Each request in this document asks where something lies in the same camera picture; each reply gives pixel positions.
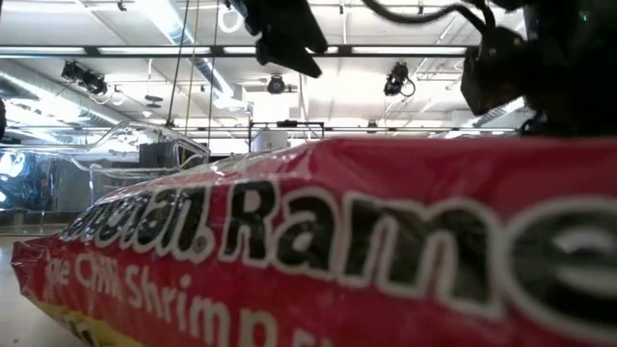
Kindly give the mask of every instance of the black equipment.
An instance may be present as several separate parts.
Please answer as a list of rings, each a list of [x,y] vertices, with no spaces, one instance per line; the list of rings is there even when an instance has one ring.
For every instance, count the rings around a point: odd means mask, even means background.
[[[486,0],[465,0],[422,15],[391,13],[375,0],[362,0],[377,15],[400,24],[421,25],[459,13],[482,35],[466,53],[461,91],[475,115],[524,96],[536,117],[525,135],[617,135],[610,115],[617,77],[617,1],[493,0],[507,11],[524,10],[527,40],[496,26]],[[256,57],[317,77],[321,70],[307,53],[324,52],[326,42],[306,0],[229,0],[245,17]]]
[[[126,6],[124,5],[124,0],[120,0],[118,4],[116,5],[118,6],[118,10],[120,10],[121,12],[126,12]]]
[[[266,86],[266,91],[270,94],[283,93],[285,91],[285,83],[282,81],[282,76],[273,75]]]
[[[402,94],[404,96],[411,96],[412,94],[403,94],[403,87],[405,84],[410,83],[414,86],[414,92],[416,91],[416,85],[414,81],[409,78],[409,69],[405,63],[396,63],[392,68],[392,71],[386,79],[386,85],[384,86],[384,94],[386,96],[396,96]]]
[[[95,75],[92,71],[84,69],[75,62],[66,62],[61,76],[69,83],[77,82],[79,87],[88,90],[94,95],[104,95],[107,93],[107,83],[105,76]]]
[[[328,42],[306,0],[227,0],[244,17],[255,43],[257,61],[292,68],[311,77],[321,69],[307,52],[325,53]]]

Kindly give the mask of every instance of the ceiling beam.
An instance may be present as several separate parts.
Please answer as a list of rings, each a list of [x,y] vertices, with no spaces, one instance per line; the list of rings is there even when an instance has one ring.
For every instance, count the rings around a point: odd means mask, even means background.
[[[472,45],[331,45],[324,53],[312,53],[320,58],[465,58]],[[0,58],[253,58],[255,48],[249,45],[0,45]]]

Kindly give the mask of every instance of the ramen package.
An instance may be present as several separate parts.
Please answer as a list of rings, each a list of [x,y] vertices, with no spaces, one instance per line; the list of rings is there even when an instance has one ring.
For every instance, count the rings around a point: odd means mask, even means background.
[[[14,245],[93,346],[617,344],[617,142],[332,140],[123,188]]]

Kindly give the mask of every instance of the transparent plastic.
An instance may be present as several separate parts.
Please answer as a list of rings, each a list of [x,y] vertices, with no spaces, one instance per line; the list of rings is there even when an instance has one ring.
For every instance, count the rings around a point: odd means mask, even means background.
[[[207,163],[209,150],[136,121],[86,146],[0,147],[0,234],[59,231],[112,191]]]

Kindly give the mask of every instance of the metal frame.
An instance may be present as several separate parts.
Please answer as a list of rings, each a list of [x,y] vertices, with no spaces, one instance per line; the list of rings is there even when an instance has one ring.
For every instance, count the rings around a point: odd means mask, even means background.
[[[254,122],[253,124],[276,124],[275,121],[271,122]],[[322,121],[307,121],[308,125],[316,125],[323,123]],[[26,126],[8,126],[7,130],[44,130],[44,131],[108,131],[111,127],[105,126],[35,126],[35,125],[26,125]],[[188,132],[208,132],[207,127],[197,127],[197,126],[189,126],[186,128],[183,127],[174,127],[171,128],[173,131],[184,132],[185,130]],[[210,132],[228,132],[228,131],[242,131],[245,129],[250,129],[247,126],[213,126],[210,128]],[[295,129],[298,131],[296,127],[287,126],[285,129]],[[376,131],[376,132],[439,132],[439,131],[480,131],[480,132],[493,132],[493,131],[514,131],[513,128],[475,128],[475,127],[452,127],[452,126],[437,126],[437,127],[411,127],[411,126],[400,126],[400,127],[366,127],[366,126],[325,126],[323,127],[323,133],[326,131],[337,131],[337,132],[358,132],[358,131]]]
[[[310,53],[313,57],[326,58],[464,58],[465,51],[473,45],[374,45],[374,44],[341,44],[331,45],[325,53]],[[178,52],[170,53],[170,48],[177,48]],[[196,54],[193,55],[193,46],[182,47],[175,45],[120,45],[120,46],[93,46],[93,45],[0,45],[0,59],[15,58],[253,58],[254,46],[250,45],[197,45]],[[387,53],[359,52],[359,50],[388,50]],[[125,51],[125,53],[105,53],[105,50]],[[130,53],[130,51],[152,50],[149,53]]]

